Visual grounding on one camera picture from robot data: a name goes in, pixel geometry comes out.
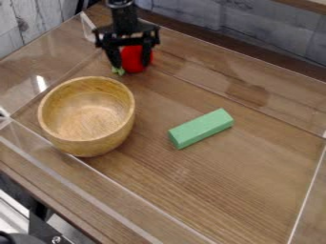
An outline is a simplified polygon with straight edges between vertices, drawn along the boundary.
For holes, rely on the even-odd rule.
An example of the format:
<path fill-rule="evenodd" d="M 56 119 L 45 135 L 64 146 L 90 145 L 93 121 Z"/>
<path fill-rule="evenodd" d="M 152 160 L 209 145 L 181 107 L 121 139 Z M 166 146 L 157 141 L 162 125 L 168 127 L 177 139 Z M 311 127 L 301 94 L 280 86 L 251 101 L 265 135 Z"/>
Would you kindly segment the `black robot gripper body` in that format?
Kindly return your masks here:
<path fill-rule="evenodd" d="M 121 46 L 141 45 L 148 38 L 150 45 L 160 44 L 160 27 L 149 22 L 138 22 L 132 30 L 116 30 L 114 25 L 109 24 L 92 29 L 94 35 L 94 46 L 104 47 L 104 37 L 109 36 Z"/>

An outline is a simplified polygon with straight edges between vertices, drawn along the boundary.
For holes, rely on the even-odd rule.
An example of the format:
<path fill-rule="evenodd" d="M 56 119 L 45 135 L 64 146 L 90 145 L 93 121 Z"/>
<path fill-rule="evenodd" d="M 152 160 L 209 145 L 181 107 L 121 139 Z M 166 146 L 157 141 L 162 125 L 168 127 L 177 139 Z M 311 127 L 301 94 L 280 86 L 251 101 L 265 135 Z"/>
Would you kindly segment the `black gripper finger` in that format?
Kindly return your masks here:
<path fill-rule="evenodd" d="M 146 67 L 149 65 L 150 48 L 152 48 L 150 40 L 145 39 L 144 43 L 142 43 L 142 46 L 141 46 L 141 64 L 142 64 L 144 67 Z"/>
<path fill-rule="evenodd" d="M 120 53 L 120 44 L 112 41 L 105 41 L 102 48 L 112 66 L 117 69 L 122 67 L 122 59 Z"/>

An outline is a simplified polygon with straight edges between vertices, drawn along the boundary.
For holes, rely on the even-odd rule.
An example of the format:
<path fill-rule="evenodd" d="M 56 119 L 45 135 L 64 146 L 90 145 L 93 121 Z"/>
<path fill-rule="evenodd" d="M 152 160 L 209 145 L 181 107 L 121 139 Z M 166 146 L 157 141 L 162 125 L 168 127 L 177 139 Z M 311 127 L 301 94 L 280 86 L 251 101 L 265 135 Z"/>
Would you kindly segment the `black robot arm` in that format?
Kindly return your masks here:
<path fill-rule="evenodd" d="M 160 27 L 138 19 L 134 0 L 105 0 L 105 6 L 110 10 L 112 23 L 92 29 L 94 46 L 104 50 L 114 70 L 122 69 L 120 47 L 138 46 L 140 63 L 146 66 L 149 52 L 160 44 Z"/>

